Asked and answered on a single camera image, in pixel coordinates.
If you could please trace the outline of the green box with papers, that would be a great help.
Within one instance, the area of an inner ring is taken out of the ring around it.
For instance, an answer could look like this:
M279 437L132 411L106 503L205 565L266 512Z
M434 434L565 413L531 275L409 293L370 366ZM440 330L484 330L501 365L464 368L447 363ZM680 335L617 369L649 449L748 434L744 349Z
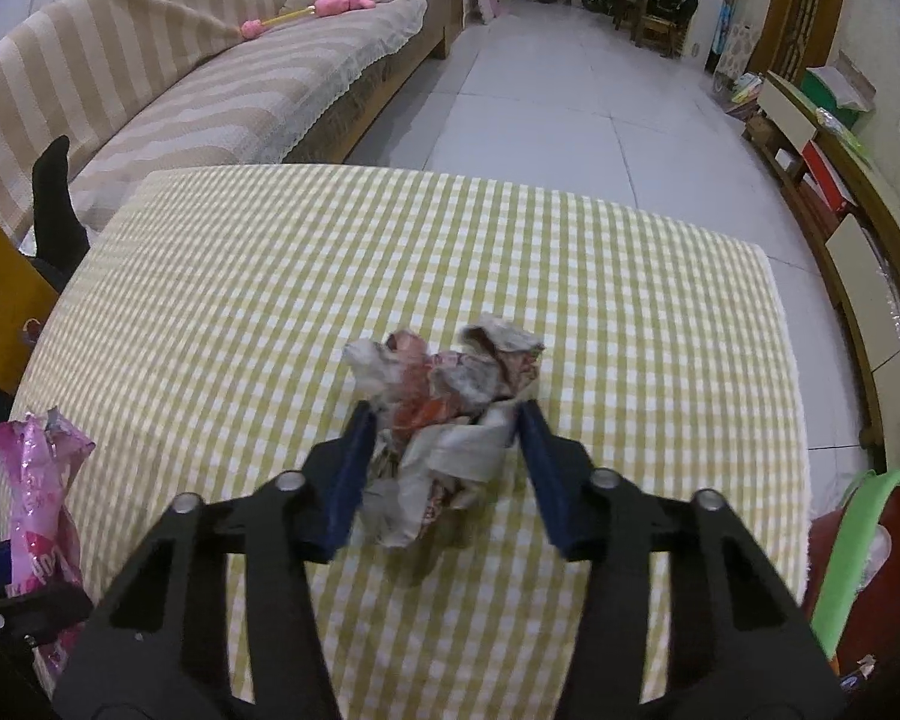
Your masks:
M877 90L843 52L832 64L807 68L800 89L847 128L875 110Z

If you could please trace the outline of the pink plastic bag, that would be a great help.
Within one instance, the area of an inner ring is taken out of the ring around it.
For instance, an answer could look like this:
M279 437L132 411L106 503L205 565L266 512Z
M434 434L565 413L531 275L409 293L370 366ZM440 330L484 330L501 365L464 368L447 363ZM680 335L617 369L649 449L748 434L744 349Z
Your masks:
M0 424L0 466L9 483L7 596L33 592L55 580L84 590L79 535L66 497L94 449L95 442L56 408ZM58 681L80 631L82 622L37 650L46 684Z

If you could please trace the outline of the wooden chair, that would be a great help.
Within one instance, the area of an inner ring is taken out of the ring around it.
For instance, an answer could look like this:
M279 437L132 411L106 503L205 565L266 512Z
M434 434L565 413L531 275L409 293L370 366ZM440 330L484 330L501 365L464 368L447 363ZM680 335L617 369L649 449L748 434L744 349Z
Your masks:
M676 59L699 0L611 0L614 26L628 25L631 41L642 46L647 37L668 59Z

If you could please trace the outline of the wooden side table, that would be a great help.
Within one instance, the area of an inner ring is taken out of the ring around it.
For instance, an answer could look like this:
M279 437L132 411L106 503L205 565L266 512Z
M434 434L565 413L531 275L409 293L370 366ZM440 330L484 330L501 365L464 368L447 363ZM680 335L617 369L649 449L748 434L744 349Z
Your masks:
M0 388L7 395L17 392L57 300L58 291L0 226Z

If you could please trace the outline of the green checkered tablecloth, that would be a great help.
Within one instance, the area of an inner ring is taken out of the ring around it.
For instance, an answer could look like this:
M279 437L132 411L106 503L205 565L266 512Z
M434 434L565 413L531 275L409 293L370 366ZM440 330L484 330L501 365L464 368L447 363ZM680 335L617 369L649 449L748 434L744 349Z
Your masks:
M543 340L549 426L662 497L720 491L788 589L808 575L808 439L756 245L573 193L356 166L156 172L98 234L14 410L94 443L69 491L100 596L173 496L244 496L354 405L343 349L481 317ZM587 571L544 533L520 455L408 550L354 533L308 573L349 718L546 718Z

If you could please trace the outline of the wooden tv cabinet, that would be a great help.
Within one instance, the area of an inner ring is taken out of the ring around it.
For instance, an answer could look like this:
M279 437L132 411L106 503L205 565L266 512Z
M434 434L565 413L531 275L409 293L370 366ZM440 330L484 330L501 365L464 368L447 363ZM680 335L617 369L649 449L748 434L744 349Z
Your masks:
M745 140L774 176L820 269L862 387L860 445L900 468L900 199L824 109L771 73Z

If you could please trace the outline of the newspaper ball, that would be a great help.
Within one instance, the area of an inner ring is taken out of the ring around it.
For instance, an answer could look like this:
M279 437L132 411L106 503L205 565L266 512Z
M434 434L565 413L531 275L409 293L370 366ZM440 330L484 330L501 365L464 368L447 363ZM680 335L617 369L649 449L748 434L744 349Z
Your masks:
M463 327L450 349L411 330L346 344L377 418L362 509L377 543L408 548L441 515L478 504L514 444L518 407L536 397L543 353L543 338L496 316Z

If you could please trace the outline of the red bin with green rim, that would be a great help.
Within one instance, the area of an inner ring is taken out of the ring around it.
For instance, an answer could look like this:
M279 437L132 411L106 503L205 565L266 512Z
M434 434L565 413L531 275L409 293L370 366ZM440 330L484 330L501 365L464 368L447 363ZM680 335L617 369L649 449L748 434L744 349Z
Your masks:
M900 647L900 470L865 472L809 528L803 611L837 678L856 688Z

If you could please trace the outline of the striped beige sofa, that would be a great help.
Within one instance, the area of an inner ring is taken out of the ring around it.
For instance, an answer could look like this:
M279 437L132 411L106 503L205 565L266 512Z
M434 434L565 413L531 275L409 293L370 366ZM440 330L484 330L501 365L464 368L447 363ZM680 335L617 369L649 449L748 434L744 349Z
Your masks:
M66 138L79 221L102 231L149 174L339 163L416 68L450 49L453 0L301 18L284 0L52 0L0 39L0 226L34 227L32 171Z

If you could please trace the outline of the pink toy wand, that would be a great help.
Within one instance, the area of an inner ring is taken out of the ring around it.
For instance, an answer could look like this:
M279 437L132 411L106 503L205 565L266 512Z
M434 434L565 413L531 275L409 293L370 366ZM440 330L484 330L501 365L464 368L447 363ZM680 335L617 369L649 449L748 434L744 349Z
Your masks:
M240 37L244 41L253 41L256 37L263 36L270 29L277 28L289 21L301 18L328 18L338 16L350 11L373 10L377 6L375 0L315 0L312 5L292 10L283 15L274 16L269 20L248 20L240 26Z

